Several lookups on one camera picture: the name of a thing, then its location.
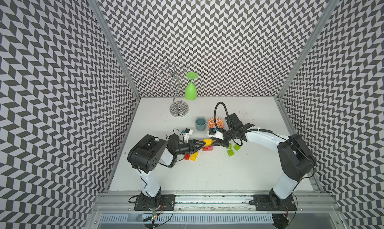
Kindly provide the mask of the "yellow long lego brick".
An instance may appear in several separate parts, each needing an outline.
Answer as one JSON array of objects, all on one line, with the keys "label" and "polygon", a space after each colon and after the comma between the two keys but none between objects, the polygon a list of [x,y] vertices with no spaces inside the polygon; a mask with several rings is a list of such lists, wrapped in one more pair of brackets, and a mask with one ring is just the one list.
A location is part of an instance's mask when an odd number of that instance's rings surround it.
[{"label": "yellow long lego brick", "polygon": [[199,152],[195,152],[195,153],[191,154],[191,155],[190,155],[190,160],[192,160],[192,161],[196,161],[198,155],[199,155]]}]

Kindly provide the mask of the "yellow curved lego brick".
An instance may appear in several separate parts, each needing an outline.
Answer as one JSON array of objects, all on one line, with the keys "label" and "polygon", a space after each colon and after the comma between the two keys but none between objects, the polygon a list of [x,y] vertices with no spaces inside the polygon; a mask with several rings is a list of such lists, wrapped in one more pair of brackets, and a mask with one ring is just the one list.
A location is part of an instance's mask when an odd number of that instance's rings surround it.
[{"label": "yellow curved lego brick", "polygon": [[206,143],[206,146],[211,146],[213,144],[213,140],[212,139],[204,139],[203,142]]}]

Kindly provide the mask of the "red long lego brick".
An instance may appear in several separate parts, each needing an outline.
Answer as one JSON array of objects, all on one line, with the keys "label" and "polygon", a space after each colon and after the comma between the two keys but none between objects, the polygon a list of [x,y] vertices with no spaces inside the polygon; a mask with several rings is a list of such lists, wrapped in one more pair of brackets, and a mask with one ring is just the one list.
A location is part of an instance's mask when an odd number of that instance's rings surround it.
[{"label": "red long lego brick", "polygon": [[190,158],[191,158],[191,155],[186,153],[184,156],[184,160],[190,160]]}]

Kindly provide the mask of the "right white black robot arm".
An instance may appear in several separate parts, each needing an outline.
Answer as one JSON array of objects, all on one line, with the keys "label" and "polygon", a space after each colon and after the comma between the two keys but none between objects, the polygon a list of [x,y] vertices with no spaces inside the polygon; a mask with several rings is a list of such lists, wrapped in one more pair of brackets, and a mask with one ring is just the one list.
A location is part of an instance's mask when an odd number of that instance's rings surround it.
[{"label": "right white black robot arm", "polygon": [[219,128],[217,123],[209,129],[208,135],[213,138],[213,146],[229,147],[230,141],[253,142],[278,153],[283,174],[278,183],[269,192],[268,199],[260,203],[268,203],[278,209],[292,198],[293,192],[301,180],[316,167],[316,159],[307,144],[298,134],[282,136],[271,130],[255,128],[253,124],[243,124],[236,114],[225,118],[229,129]]}]

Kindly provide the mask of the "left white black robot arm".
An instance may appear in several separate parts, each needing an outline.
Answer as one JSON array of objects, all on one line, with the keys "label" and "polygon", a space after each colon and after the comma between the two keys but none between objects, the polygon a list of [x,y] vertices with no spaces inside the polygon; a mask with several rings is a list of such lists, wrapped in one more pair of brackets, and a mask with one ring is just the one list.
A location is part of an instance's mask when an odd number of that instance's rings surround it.
[{"label": "left white black robot arm", "polygon": [[192,155],[201,150],[206,143],[190,139],[187,142],[176,134],[167,140],[152,135],[145,135],[129,152],[127,161],[135,169],[141,179],[142,195],[154,199],[161,194],[161,187],[153,170],[161,164],[172,168],[182,155]]}]

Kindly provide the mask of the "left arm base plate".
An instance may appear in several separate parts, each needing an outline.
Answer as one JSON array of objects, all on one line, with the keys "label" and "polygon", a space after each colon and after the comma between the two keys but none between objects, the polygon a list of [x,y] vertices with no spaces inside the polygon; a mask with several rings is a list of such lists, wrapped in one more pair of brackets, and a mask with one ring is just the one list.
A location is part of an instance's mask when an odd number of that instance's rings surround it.
[{"label": "left arm base plate", "polygon": [[176,195],[157,195],[151,198],[141,193],[135,201],[134,211],[173,211],[175,202]]}]

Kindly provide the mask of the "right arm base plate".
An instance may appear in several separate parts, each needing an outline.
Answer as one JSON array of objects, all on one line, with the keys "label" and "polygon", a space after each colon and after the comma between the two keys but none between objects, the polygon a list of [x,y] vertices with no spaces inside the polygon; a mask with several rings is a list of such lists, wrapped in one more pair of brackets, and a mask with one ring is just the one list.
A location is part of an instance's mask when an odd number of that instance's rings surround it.
[{"label": "right arm base plate", "polygon": [[295,211],[297,204],[293,196],[281,200],[277,196],[253,195],[253,201],[257,211]]}]

